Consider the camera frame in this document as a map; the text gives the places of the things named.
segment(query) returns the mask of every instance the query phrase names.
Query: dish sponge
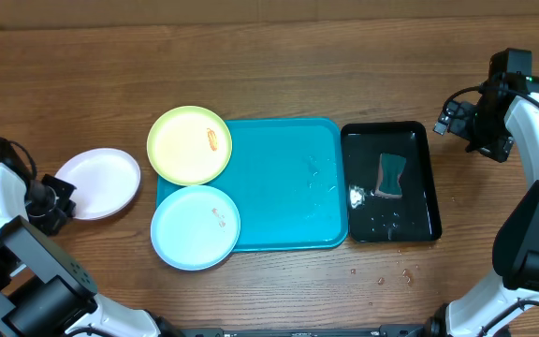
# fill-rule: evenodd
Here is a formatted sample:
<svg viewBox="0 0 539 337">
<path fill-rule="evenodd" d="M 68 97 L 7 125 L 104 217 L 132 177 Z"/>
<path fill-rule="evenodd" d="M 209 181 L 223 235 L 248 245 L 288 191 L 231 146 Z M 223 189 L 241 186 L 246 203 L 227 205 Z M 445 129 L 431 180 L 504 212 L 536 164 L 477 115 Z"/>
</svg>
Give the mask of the dish sponge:
<svg viewBox="0 0 539 337">
<path fill-rule="evenodd" d="M 407 159 L 395 154 L 380 154 L 375 195 L 383 198 L 402 198 L 399 179 Z"/>
</svg>

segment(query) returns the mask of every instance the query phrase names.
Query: black tray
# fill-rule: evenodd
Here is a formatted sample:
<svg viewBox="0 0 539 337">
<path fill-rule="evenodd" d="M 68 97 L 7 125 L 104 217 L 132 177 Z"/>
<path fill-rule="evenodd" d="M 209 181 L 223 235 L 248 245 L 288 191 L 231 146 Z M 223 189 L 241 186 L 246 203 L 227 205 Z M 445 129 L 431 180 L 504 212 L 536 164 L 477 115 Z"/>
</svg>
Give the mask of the black tray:
<svg viewBox="0 0 539 337">
<path fill-rule="evenodd" d="M 346 125 L 341 132 L 351 237 L 358 242 L 422 242 L 442 236 L 426 128 L 418 122 Z M 380 154 L 406 159 L 401 198 L 374 194 Z M 363 196 L 351 204 L 351 193 Z"/>
</svg>

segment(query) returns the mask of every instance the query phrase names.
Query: table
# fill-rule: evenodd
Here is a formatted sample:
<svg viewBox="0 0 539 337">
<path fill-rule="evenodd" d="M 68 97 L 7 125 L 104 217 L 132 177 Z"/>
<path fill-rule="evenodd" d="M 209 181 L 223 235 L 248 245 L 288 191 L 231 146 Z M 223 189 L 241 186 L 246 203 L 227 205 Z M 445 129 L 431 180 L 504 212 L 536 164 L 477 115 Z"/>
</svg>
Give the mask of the table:
<svg viewBox="0 0 539 337">
<path fill-rule="evenodd" d="M 138 160 L 142 187 L 131 207 L 74 221 L 55 238 L 101 293 L 125 305 L 183 328 L 423 323 L 490 270 L 494 237 L 526 191 L 517 149 L 498 164 L 464 153 L 462 139 L 429 132 L 444 227 L 437 242 L 347 240 L 332 250 L 235 254 L 209 271 L 182 272 L 151 246 L 156 175 L 147 133 L 180 105 L 225 119 L 417 120 L 431 130 L 444 100 L 485 80 L 489 57 L 507 47 L 532 50 L 539 76 L 539 16 L 0 32 L 0 136 L 29 149 L 41 174 L 95 147 Z M 539 309 L 512 329 L 539 336 Z"/>
</svg>

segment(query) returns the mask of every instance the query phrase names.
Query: teal tray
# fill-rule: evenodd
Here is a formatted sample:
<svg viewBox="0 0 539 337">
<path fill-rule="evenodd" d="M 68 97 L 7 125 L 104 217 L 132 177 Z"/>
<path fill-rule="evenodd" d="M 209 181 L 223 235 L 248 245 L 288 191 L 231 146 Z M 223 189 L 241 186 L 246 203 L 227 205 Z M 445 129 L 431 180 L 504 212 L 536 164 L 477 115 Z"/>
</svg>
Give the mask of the teal tray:
<svg viewBox="0 0 539 337">
<path fill-rule="evenodd" d="M 341 136 L 328 118 L 226 121 L 232 156 L 208 183 L 241 220 L 234 252 L 332 248 L 348 234 Z M 159 177 L 157 206 L 182 188 Z"/>
</svg>

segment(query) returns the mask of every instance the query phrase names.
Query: tray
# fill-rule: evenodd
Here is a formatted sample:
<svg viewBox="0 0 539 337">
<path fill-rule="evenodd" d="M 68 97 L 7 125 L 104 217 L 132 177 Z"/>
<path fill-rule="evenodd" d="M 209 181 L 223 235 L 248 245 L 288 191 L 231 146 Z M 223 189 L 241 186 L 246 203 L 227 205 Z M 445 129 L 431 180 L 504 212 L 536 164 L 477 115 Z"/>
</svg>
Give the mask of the tray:
<svg viewBox="0 0 539 337">
<path fill-rule="evenodd" d="M 341 135 L 351 237 L 358 242 L 438 240 L 442 224 L 426 128 L 418 122 L 354 124 Z M 401 198 L 375 195 L 380 154 L 406 159 Z"/>
<path fill-rule="evenodd" d="M 332 248 L 348 234 L 340 130 L 327 118 L 226 121 L 232 157 L 208 183 L 241 219 L 234 252 Z M 181 187 L 159 177 L 157 206 Z"/>
</svg>

